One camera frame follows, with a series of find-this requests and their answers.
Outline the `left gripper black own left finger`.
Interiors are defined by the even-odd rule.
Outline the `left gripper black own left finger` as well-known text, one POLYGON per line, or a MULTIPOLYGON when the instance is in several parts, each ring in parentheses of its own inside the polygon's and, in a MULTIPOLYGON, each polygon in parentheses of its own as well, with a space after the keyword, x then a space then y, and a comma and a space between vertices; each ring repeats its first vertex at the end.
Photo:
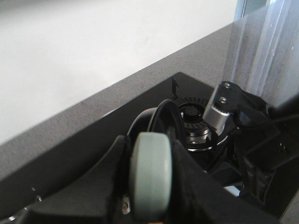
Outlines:
POLYGON ((128 190, 130 138, 73 137, 0 182, 3 224, 114 224, 128 190))

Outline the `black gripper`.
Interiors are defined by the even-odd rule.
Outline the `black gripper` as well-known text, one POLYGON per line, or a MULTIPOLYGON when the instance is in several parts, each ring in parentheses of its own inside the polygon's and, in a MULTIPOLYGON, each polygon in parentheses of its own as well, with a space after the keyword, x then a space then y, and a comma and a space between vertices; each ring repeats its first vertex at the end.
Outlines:
POLYGON ((290 164, 299 163, 299 97, 277 107, 224 81, 213 91, 203 120, 216 134, 233 138, 242 175, 241 196, 268 208, 272 201, 289 202, 299 186, 290 164))

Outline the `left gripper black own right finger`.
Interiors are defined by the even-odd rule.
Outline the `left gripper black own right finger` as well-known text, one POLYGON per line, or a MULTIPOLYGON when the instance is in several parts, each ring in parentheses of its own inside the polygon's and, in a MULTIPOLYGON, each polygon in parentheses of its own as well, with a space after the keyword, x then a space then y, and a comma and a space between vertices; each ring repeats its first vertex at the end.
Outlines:
POLYGON ((232 196, 193 160, 167 128, 172 146, 172 190, 169 224, 277 224, 278 220, 232 196))

